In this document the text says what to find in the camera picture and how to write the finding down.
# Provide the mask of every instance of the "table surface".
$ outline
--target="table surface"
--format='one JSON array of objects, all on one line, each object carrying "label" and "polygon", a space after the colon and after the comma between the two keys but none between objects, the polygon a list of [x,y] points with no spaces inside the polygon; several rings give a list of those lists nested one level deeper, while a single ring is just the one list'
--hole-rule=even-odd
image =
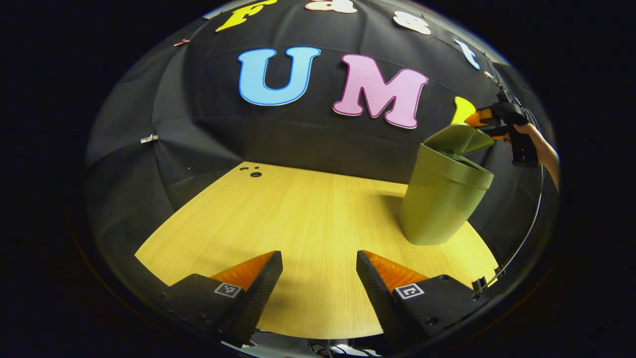
[{"label": "table surface", "polygon": [[380,334],[356,273],[358,250],[428,277],[450,275],[468,287],[482,276],[490,279],[497,267],[468,222],[442,245],[409,243],[397,219],[406,188],[243,162],[173,214],[135,256],[173,285],[192,273],[211,276],[280,250],[283,271],[259,329],[315,339]]}]

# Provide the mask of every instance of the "blue letter u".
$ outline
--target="blue letter u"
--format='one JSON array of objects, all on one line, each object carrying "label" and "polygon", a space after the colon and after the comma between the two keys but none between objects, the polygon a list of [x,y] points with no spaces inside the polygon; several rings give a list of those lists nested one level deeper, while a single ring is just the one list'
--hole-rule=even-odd
[{"label": "blue letter u", "polygon": [[238,60],[242,65],[238,90],[247,102],[260,106],[280,106],[297,100],[305,93],[312,59],[320,55],[320,50],[314,47],[291,47],[285,53],[292,58],[291,74],[289,82],[281,89],[271,89],[265,85],[267,60],[274,57],[275,50],[262,48],[239,55]]}]

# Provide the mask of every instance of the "letter m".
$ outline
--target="letter m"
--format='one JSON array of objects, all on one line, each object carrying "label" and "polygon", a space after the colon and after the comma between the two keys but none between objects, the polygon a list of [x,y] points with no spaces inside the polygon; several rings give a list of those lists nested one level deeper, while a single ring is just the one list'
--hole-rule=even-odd
[{"label": "letter m", "polygon": [[415,112],[422,87],[429,79],[412,69],[402,69],[391,81],[384,78],[374,59],[362,55],[347,54],[342,61],[349,66],[342,99],[333,104],[333,110],[343,115],[361,115],[360,95],[364,98],[371,117],[378,117],[395,99],[393,108],[384,117],[388,123],[398,127],[417,127]]}]

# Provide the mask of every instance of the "hand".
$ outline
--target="hand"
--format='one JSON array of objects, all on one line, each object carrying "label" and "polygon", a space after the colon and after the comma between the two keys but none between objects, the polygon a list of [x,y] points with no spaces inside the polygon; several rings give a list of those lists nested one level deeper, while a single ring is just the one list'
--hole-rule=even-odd
[{"label": "hand", "polygon": [[[559,158],[557,152],[552,148],[552,146],[543,138],[541,132],[532,124],[524,124],[524,125],[516,125],[513,124],[516,131],[521,134],[528,134],[532,143],[534,144],[535,149],[537,150],[537,160],[539,164],[546,167],[550,176],[552,176],[552,180],[556,185],[556,189],[558,190],[558,170],[559,170]],[[506,133],[506,139],[504,141],[512,147],[510,143],[510,133]]]}]

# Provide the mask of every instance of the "cable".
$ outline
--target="cable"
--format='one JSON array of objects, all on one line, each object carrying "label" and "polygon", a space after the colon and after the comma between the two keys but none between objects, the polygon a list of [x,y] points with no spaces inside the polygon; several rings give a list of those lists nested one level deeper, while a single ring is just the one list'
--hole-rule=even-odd
[{"label": "cable", "polygon": [[[494,77],[490,73],[486,73],[486,74],[491,80],[493,80],[493,82],[495,81]],[[523,109],[523,112],[530,119],[530,121],[532,122],[532,125],[534,125],[537,128],[537,130],[539,132],[541,132],[541,129],[539,128],[539,124],[537,123],[537,119],[534,117],[532,112],[529,109],[527,109],[526,107],[522,106],[521,102],[519,102],[519,99],[514,94],[512,94],[512,93],[509,93],[509,94],[515,100],[515,102],[517,102],[517,104]],[[534,227],[534,224],[535,224],[535,222],[537,220],[537,216],[539,216],[539,208],[541,207],[541,196],[543,194],[543,180],[544,180],[544,176],[545,176],[545,168],[543,166],[541,166],[541,186],[540,186],[540,189],[539,189],[539,199],[537,200],[537,208],[536,208],[536,210],[534,212],[534,218],[532,218],[532,223],[530,224],[530,228],[528,229],[528,232],[525,234],[525,237],[523,238],[523,240],[519,244],[519,247],[517,247],[517,249],[515,250],[515,253],[510,257],[510,259],[501,268],[501,270],[499,270],[499,272],[493,278],[491,278],[490,281],[488,281],[482,288],[480,288],[479,291],[477,291],[477,293],[481,293],[483,290],[488,288],[488,286],[490,286],[490,284],[497,277],[499,277],[499,275],[501,275],[506,270],[508,265],[510,265],[510,262],[513,261],[513,259],[516,257],[516,255],[521,250],[521,247],[523,247],[523,244],[525,244],[526,240],[528,239],[528,236],[530,236],[530,233],[532,232],[532,228]]]}]

